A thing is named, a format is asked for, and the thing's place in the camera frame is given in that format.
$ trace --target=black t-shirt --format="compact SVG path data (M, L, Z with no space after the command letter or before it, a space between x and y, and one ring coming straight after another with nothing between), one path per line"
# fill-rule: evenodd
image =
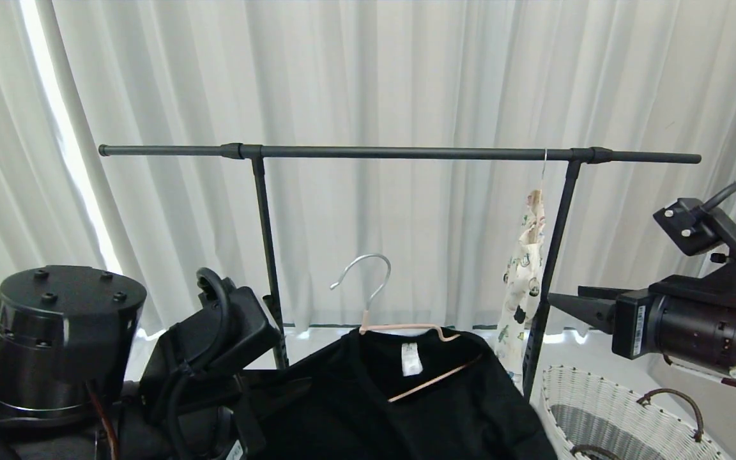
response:
M287 369L279 381L310 378L309 392L261 422L268 447L257 458L557 458L537 414L487 343L470 332L443 331L461 336L442 342L434 330L406 337L355 329ZM401 348L412 343L421 370L403 376ZM406 349L410 355L411 346Z

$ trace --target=brown handle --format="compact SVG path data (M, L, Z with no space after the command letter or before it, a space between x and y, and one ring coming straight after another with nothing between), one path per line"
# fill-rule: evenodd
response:
M597 445L585 445L585 443L582 443L581 445L576 445L570 449L570 454L572 455L586 454L587 452L602 455L609 458L609 460L621 460L621 457L618 457L616 454L613 454L605 448L598 447Z
M693 439L697 441L698 443L701 442L703 439L703 414L700 413L700 408L698 407L698 403L694 401L694 399L689 398L686 393L682 393L678 390L673 390L671 388L658 388L657 390L649 391L649 393L646 393L646 395L643 395L640 397L640 399L637 400L637 403L642 406L648 406L652 402L652 396L660 395L660 393L670 393L675 396L680 396L681 398L685 399L687 403L689 403L690 406L692 406L692 410L694 410L694 419L698 423L698 428L694 432Z

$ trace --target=white woven basket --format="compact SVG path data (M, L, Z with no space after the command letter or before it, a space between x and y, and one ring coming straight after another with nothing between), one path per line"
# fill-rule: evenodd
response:
M651 404L658 393L687 399L698 428ZM679 391L640 395L602 376L575 367L544 371L541 416L560 459L722 460L726 457L703 433L703 416Z

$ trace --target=garment rack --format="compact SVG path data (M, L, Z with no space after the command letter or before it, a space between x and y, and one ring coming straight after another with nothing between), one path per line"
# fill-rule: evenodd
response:
M532 328L523 360L524 394L530 395L535 381L535 370L541 353L541 343L549 318L549 288L553 280L561 238L567 225L572 195L575 191L581 165L597 165L610 161L643 163L676 163L696 165L701 155L656 153L646 151L612 151L606 148L571 149L512 149L512 148L365 148L365 146L262 146L229 143L221 146L108 146L98 148L103 157L118 155L163 155L164 157L223 157L231 160L251 160L254 185L257 191L257 207L268 271L269 295L263 297L275 322L280 327L280 343L274 349L275 366L289 366L286 355L286 336L283 329L283 313L280 308L280 290L277 285L277 263L272 238L272 222L269 218L266 195L266 158L353 158L353 159L406 159L406 160L517 160L517 161L567 161L567 174L558 205L553 237L549 242L544 277L538 309L532 320Z

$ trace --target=white curtain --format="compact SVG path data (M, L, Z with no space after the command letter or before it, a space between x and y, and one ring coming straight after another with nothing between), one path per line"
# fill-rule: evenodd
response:
M103 267L19 4L0 2L0 282L48 264Z
M100 143L703 155L701 165L584 166L555 274L561 292L641 288L670 274L683 258L651 213L736 178L736 2L53 2L38 11L81 174L117 263L149 289L147 329L195 309L204 265L268 292L251 165L100 159ZM548 241L564 167L547 165L543 180ZM376 323L495 324L541 169L267 160L284 319L358 323L380 263L338 291L327 286L355 256L379 251L394 274L372 307Z

